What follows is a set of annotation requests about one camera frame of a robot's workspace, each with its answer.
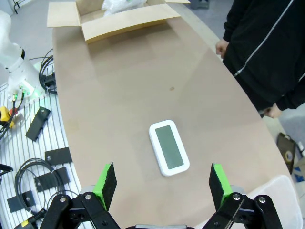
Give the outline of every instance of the plastic bag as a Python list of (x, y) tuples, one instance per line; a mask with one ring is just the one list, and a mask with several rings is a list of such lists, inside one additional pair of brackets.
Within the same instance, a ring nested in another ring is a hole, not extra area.
[(143, 7), (146, 0), (105, 0), (102, 5), (102, 10), (105, 10), (104, 16), (132, 10)]

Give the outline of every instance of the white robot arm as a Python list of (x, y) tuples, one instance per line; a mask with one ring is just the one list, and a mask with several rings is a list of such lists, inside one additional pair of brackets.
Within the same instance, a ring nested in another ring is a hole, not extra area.
[(25, 51), (10, 41), (10, 26), (10, 16), (0, 10), (0, 65), (9, 72), (7, 92), (21, 95), (24, 91), (25, 97), (38, 97), (44, 93), (38, 70), (25, 59)]

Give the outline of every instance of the yellow label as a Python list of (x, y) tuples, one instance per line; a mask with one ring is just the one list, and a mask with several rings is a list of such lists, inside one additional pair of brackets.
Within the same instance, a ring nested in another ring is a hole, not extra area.
[(26, 221), (24, 221), (24, 222), (21, 223), (21, 226), (22, 226), (22, 227), (25, 227), (25, 226), (27, 226), (28, 224), (29, 224), (29, 222), (26, 220)]

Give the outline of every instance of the gray lcd screen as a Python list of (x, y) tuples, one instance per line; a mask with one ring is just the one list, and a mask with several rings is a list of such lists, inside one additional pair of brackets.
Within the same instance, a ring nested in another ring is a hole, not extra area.
[(183, 165), (176, 140), (169, 125), (156, 129), (156, 134), (162, 148), (168, 169)]

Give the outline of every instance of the white digital thermometer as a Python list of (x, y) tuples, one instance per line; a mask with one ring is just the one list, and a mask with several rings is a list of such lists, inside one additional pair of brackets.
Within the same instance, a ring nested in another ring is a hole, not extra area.
[(190, 167), (189, 158), (172, 120), (152, 124), (149, 137), (164, 176), (184, 172)]

